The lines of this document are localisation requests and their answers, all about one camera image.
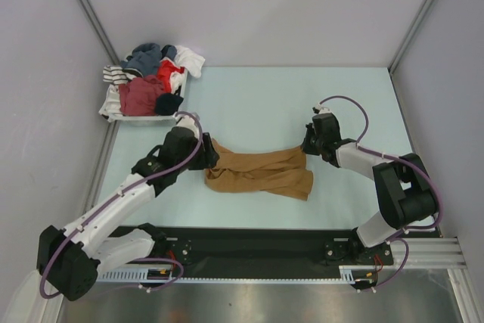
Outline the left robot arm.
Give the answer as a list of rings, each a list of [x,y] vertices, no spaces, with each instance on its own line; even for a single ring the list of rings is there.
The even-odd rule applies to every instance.
[[[179,111],[175,119],[163,143],[140,159],[105,201],[63,228],[50,225],[40,234],[36,268],[42,298],[62,295],[77,300],[99,276],[131,262],[160,262],[184,272],[180,262],[166,257],[166,237],[152,225],[112,237],[122,222],[174,185],[181,173],[216,165],[219,156],[198,115]]]

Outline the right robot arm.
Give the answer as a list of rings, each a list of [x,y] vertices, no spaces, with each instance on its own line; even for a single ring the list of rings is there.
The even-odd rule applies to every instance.
[[[322,103],[313,108],[313,113],[306,125],[302,152],[370,179],[377,194],[378,212],[353,229],[343,259],[366,263],[375,256],[376,247],[408,230],[437,227],[442,218],[441,197],[418,155],[397,157],[364,147],[361,140],[369,127],[365,110],[365,127],[356,140],[341,136],[337,117]]]

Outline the tan tank top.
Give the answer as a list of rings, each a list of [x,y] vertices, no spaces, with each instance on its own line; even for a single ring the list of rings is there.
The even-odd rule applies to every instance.
[[[205,170],[205,184],[222,193],[264,191],[306,201],[314,176],[306,168],[300,147],[260,154],[235,153],[213,141],[219,154],[215,167]]]

